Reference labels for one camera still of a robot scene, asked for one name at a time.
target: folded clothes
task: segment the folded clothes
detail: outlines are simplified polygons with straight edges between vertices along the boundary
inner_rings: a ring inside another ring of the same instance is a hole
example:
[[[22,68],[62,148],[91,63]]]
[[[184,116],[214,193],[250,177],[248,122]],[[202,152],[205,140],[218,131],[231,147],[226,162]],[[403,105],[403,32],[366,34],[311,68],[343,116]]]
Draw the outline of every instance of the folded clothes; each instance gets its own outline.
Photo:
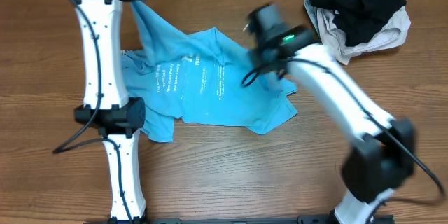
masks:
[[[286,97],[296,86],[275,73],[241,86],[253,68],[247,50],[217,28],[185,35],[142,2],[132,10],[143,50],[123,52],[123,77],[129,95],[145,100],[150,139],[173,141],[175,118],[265,134],[297,113]]]
[[[332,21],[346,33],[345,46],[368,43],[406,0],[310,0],[317,8],[335,11]]]
[[[311,6],[309,0],[304,0],[304,6],[314,28],[321,37],[322,43],[329,46],[336,59],[343,64],[348,64],[352,57],[359,56],[362,53],[401,46],[406,41],[407,31],[411,25],[409,16],[403,6],[393,14],[388,23],[373,36],[371,41],[350,47],[345,46],[347,37],[345,32],[333,22],[337,15],[334,11],[315,8]]]

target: wooden table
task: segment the wooden table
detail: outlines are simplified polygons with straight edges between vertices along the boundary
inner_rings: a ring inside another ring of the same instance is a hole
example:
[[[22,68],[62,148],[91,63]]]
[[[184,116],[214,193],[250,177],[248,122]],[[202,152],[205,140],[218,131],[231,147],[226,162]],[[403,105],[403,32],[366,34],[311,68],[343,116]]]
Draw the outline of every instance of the wooden table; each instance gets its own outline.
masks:
[[[148,0],[185,33],[216,26],[242,42],[245,17],[268,1],[292,25],[309,21],[303,0]],[[53,155],[80,126],[81,32],[66,0],[0,0],[0,223],[82,223],[109,217],[109,168],[101,144]],[[408,116],[418,156],[448,186],[448,1],[408,0],[412,21],[399,49],[353,60],[345,69],[382,108]],[[129,6],[122,48],[140,43]],[[264,218],[328,213],[345,187],[349,147],[302,87],[290,96],[299,114],[265,136],[243,127],[176,122],[174,143],[139,144],[141,187],[151,218]],[[82,136],[97,135],[93,129]],[[420,169],[398,195],[435,197]],[[448,223],[448,204],[391,203],[399,223]]]

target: white cloth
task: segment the white cloth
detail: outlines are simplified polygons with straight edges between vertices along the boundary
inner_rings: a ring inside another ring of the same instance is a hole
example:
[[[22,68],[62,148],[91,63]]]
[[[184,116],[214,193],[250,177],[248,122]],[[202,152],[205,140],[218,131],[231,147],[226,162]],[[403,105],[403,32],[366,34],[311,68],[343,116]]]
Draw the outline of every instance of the white cloth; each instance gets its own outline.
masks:
[[[370,42],[349,47],[345,46],[347,37],[345,32],[338,29],[333,23],[335,19],[333,10],[315,8],[311,6],[309,0],[304,1],[304,6],[314,28],[321,37],[322,43],[329,46],[335,58],[345,65],[349,63],[352,57],[359,56],[362,53],[401,46],[406,41],[407,31],[411,26],[411,21],[403,6],[393,14],[389,22],[373,36]]]

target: crumpled blue cloth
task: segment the crumpled blue cloth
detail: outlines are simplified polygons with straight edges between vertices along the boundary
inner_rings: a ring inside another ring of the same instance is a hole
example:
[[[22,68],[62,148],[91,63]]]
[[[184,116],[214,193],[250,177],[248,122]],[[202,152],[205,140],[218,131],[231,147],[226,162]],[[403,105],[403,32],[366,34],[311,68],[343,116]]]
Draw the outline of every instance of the crumpled blue cloth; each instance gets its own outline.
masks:
[[[123,51],[123,78],[129,95],[145,100],[151,140],[173,141],[175,118],[266,134],[297,113],[289,80],[269,73],[241,86],[253,68],[248,52],[217,28],[185,35],[140,1],[132,10],[143,50]]]

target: black cloth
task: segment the black cloth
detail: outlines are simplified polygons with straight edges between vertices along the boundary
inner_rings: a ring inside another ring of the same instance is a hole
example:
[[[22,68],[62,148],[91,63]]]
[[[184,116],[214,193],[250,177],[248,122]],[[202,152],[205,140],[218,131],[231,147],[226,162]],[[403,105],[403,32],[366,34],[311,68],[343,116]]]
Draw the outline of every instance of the black cloth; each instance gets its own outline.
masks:
[[[346,33],[346,46],[367,43],[406,0],[310,0],[317,8],[338,11],[334,23]]]

